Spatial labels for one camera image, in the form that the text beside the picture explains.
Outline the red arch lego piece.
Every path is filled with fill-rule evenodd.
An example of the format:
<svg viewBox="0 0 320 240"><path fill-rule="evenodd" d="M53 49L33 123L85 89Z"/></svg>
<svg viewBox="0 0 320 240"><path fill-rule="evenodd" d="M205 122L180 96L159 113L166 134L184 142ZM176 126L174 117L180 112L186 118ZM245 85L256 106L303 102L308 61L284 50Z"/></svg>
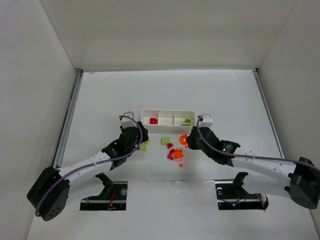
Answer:
<svg viewBox="0 0 320 240"><path fill-rule="evenodd" d="M171 161L173 161L175 158L173 156L173 153L175 152L176 150L174 148L172 148L169 152L168 152L168 155L167 155L167 158Z"/></svg>

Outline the small red lego piece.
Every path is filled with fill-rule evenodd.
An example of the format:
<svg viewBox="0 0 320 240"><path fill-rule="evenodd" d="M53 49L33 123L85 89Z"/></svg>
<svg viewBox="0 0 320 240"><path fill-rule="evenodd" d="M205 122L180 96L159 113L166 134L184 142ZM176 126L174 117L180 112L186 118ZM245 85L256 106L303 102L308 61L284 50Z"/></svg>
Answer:
<svg viewBox="0 0 320 240"><path fill-rule="evenodd" d="M170 149L172 148L174 145L172 143L167 144L167 148Z"/></svg>

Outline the orange round lego disc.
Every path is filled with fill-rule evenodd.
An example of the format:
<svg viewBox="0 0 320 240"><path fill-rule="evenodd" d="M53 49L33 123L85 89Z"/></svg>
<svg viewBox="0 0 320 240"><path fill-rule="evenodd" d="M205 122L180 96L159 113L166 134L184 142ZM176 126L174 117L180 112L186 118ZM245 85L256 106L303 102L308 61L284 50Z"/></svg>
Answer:
<svg viewBox="0 0 320 240"><path fill-rule="evenodd" d="M184 158L184 152L183 149L176 149L173 153L172 156L175 160L181 160Z"/></svg>

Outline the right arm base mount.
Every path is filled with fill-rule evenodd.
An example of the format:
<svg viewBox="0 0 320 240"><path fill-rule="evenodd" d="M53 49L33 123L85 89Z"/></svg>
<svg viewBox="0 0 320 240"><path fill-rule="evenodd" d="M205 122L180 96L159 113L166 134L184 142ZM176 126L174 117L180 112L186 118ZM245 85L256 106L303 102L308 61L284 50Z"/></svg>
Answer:
<svg viewBox="0 0 320 240"><path fill-rule="evenodd" d="M239 172L234 179L215 181L217 206L220 211L262 210L269 206L268 197L261 193L248 193L244 180L249 174Z"/></svg>

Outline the green lego brick small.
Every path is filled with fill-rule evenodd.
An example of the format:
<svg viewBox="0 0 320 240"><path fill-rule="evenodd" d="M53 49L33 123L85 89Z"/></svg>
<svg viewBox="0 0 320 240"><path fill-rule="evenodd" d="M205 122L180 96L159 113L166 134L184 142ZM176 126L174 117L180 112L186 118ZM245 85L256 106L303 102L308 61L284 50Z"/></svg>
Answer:
<svg viewBox="0 0 320 240"><path fill-rule="evenodd" d="M146 143L146 142L142 143L142 144L139 146L139 150L146 152L146 151L148 150L148 145L149 145L149 144Z"/></svg>

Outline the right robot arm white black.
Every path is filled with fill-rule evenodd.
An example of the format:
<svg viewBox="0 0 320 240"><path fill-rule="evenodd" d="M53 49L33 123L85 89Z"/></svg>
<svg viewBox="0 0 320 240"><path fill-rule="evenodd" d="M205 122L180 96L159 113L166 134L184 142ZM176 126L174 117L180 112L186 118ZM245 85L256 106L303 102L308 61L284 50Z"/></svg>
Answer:
<svg viewBox="0 0 320 240"><path fill-rule="evenodd" d="M310 210L318 207L320 169L308 158L289 160L235 154L240 145L220 140L208 127L193 127L186 142L191 150L202 151L217 164L244 169L232 183L238 198L271 194L289 198Z"/></svg>

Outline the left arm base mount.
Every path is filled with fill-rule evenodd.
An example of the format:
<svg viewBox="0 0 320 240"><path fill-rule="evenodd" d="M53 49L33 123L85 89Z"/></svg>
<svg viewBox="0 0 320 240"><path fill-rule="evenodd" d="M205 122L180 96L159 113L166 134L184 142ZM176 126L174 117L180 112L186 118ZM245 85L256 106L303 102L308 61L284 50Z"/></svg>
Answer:
<svg viewBox="0 0 320 240"><path fill-rule="evenodd" d="M98 195L81 200L80 211L125 211L127 207L128 182L112 181L104 173L97 174L96 179L103 184Z"/></svg>

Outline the red half-round lego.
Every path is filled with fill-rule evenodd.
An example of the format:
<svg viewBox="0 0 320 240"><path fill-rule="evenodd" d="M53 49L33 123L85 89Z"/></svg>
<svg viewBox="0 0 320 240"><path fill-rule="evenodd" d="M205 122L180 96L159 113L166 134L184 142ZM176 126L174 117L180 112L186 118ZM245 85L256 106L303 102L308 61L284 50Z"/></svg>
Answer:
<svg viewBox="0 0 320 240"><path fill-rule="evenodd" d="M156 125L156 124L158 123L158 119L155 118L155 117L151 117L151 118L149 119L149 123L150 123L151 125Z"/></svg>

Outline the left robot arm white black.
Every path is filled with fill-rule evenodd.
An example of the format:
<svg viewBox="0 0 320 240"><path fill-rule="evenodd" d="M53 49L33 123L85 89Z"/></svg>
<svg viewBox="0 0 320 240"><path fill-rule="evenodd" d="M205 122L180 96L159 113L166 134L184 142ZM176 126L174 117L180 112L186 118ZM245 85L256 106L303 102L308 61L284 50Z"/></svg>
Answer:
<svg viewBox="0 0 320 240"><path fill-rule="evenodd" d="M46 167L26 195L35 216L46 222L52 220L65 208L78 185L124 164L140 144L149 140L148 130L140 121L138 125L122 129L118 139L82 162L61 169Z"/></svg>

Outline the orange half-ring lego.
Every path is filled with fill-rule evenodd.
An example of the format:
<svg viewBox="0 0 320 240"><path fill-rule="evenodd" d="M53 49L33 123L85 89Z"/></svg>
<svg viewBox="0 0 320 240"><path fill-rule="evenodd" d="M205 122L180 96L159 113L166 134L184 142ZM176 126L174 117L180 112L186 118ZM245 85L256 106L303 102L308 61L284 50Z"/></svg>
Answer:
<svg viewBox="0 0 320 240"><path fill-rule="evenodd" d="M185 146L185 145L188 144L188 142L187 142L187 137L188 137L187 134L183 134L183 135L181 135L181 136L179 137L179 142L180 142L181 145Z"/></svg>

